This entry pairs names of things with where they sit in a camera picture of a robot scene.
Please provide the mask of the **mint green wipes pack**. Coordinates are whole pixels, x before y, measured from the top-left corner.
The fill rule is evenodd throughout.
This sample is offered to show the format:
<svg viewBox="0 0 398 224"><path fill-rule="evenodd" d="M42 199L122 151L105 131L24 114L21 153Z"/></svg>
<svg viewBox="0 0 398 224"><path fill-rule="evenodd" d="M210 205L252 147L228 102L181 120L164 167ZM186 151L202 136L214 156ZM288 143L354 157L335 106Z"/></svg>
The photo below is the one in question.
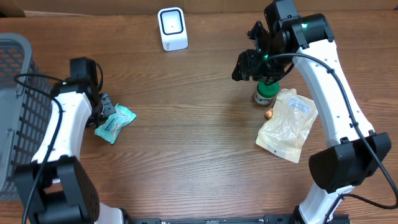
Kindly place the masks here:
<svg viewBox="0 0 398 224"><path fill-rule="evenodd" d="M136 119L136 114L127 107L117 104L116 112L111 114L105 123L95 129L95 135L103 138L110 144L114 144L121 129Z"/></svg>

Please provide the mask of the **green lid clear jar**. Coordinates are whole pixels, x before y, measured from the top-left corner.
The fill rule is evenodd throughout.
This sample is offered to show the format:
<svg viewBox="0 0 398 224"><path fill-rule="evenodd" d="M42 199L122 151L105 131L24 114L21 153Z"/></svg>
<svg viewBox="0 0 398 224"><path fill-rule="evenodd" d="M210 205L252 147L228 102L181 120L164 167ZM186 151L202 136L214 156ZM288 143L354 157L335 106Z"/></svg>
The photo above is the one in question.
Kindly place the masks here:
<svg viewBox="0 0 398 224"><path fill-rule="evenodd" d="M268 105L279 92L279 84L276 82L266 85L265 82L259 82L254 91L253 98L260 105Z"/></svg>

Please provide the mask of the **orange tissue pack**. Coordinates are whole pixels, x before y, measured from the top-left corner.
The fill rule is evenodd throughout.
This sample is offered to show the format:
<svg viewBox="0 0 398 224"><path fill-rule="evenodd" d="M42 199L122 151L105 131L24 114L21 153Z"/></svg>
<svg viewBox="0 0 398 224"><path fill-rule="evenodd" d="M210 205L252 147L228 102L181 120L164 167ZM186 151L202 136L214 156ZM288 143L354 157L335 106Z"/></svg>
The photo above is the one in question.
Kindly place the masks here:
<svg viewBox="0 0 398 224"><path fill-rule="evenodd" d="M267 112L265 112L264 117L266 120L270 120L273 117L274 109L271 108Z"/></svg>

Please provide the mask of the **clear bag bread package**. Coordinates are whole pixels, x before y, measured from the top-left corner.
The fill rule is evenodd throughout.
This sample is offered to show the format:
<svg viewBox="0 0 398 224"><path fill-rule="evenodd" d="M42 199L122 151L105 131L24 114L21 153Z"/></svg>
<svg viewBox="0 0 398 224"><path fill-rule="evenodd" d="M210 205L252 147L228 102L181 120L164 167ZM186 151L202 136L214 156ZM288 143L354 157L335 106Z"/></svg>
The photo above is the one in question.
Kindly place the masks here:
<svg viewBox="0 0 398 224"><path fill-rule="evenodd" d="M298 95L294 88L282 89L275 100L272 118L257 134L256 144L280 158L298 163L317 116L313 100Z"/></svg>

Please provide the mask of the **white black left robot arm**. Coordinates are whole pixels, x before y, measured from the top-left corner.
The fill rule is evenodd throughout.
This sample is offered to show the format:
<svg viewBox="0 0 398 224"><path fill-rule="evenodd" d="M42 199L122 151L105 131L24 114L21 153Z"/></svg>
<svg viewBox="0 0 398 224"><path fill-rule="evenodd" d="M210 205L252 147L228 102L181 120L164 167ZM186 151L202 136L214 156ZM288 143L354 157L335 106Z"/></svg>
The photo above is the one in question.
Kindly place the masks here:
<svg viewBox="0 0 398 224"><path fill-rule="evenodd" d="M27 165L17 166L14 183L24 206L23 223L129 223L121 208L100 202L97 190L80 164L86 128L113 144L136 115L103 93L103 71L86 58L70 60L70 77L55 79L50 93L26 84L50 99L49 124L38 151Z"/></svg>

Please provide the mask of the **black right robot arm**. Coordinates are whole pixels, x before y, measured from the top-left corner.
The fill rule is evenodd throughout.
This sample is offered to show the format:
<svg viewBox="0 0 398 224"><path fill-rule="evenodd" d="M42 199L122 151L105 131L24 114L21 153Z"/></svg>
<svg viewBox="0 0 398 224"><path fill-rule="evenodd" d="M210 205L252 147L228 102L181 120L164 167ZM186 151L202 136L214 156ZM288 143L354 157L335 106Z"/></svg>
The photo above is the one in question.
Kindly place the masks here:
<svg viewBox="0 0 398 224"><path fill-rule="evenodd" d="M253 49L242 52L232 72L236 81L271 85L293 68L304 77L319 112L327 148L309 158L313 186L291 214L268 214L263 223L348 223L335 210L356 186L383 170L392 143L361 112L338 58L335 36L323 14L302 17L292 0L273 1L265 23L248 32Z"/></svg>

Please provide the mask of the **white barcode scanner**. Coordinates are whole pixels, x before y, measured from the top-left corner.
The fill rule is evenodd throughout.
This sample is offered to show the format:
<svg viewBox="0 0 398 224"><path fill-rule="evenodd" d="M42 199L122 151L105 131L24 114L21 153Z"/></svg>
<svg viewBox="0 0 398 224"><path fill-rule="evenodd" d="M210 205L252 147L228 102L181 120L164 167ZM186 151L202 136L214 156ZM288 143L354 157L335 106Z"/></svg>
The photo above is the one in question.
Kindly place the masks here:
<svg viewBox="0 0 398 224"><path fill-rule="evenodd" d="M158 12L157 17L163 49L167 52L186 49L188 35L182 9L163 8Z"/></svg>

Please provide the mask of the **dark grey mesh basket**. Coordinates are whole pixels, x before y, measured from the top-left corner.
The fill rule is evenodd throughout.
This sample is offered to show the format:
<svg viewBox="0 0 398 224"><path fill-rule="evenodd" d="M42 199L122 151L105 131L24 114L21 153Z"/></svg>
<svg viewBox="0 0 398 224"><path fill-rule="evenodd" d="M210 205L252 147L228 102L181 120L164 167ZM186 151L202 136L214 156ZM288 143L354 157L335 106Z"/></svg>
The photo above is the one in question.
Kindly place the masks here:
<svg viewBox="0 0 398 224"><path fill-rule="evenodd" d="M17 166L29 164L45 135L51 100L14 81L19 74L41 74L29 41L1 34L1 201L19 200L13 182Z"/></svg>

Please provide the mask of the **brown cardboard backdrop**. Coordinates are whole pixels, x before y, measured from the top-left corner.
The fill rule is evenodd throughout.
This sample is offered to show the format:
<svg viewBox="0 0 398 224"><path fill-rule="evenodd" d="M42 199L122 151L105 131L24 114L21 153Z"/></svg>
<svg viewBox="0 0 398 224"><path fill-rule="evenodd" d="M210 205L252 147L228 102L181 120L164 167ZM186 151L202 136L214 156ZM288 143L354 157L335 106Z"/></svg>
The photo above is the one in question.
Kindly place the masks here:
<svg viewBox="0 0 398 224"><path fill-rule="evenodd" d="M47 14L138 15L156 14L165 7L186 13L262 12L271 0L1 0L7 17ZM364 11L397 7L397 0L295 0L299 11Z"/></svg>

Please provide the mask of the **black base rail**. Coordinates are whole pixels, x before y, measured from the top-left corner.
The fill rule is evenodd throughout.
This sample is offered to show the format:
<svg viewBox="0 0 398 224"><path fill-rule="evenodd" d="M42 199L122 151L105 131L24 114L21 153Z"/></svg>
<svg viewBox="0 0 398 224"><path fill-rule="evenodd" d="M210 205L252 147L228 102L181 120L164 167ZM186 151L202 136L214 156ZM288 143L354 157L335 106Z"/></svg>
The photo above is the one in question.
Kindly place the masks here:
<svg viewBox="0 0 398 224"><path fill-rule="evenodd" d="M265 215L264 217L234 217L234 218L185 218L185 219L160 219L137 218L130 219L131 224L299 224L293 215Z"/></svg>

